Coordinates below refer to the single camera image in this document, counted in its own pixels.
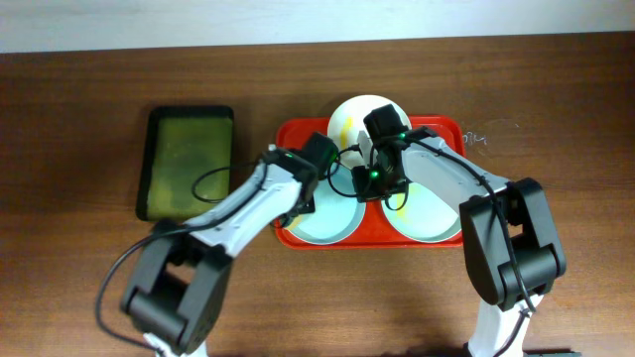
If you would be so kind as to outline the cream white plate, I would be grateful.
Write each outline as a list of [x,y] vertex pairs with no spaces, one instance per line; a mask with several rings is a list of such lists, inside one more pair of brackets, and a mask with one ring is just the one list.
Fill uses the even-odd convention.
[[[358,145],[358,133],[361,130],[368,133],[363,119],[372,110],[386,105],[392,105],[398,113],[401,123],[409,130],[412,129],[408,115],[397,103],[383,96],[368,94],[352,97],[339,105],[328,121],[327,135],[340,151]],[[366,167],[358,151],[348,151],[341,154],[340,163],[351,170],[359,166]]]

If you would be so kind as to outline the light blue plate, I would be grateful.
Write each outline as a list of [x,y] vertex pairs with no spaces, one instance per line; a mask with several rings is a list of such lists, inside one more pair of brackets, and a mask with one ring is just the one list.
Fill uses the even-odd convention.
[[314,207],[311,213],[294,218],[286,231],[303,242],[312,245],[330,245],[350,236],[361,224],[366,204],[356,198],[335,192],[333,184],[342,193],[352,193],[352,175],[349,169],[333,166],[330,179],[320,180],[314,191]]

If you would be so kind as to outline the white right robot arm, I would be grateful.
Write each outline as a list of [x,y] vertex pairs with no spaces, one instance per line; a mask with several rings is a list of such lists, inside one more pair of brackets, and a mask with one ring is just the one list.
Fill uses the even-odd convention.
[[465,267],[481,298],[468,356],[520,356],[537,305],[567,267],[564,249],[541,185],[512,181],[470,162],[434,130],[402,121],[392,104],[363,117],[357,146],[364,163],[353,168],[360,201],[387,202],[424,186],[459,218]]

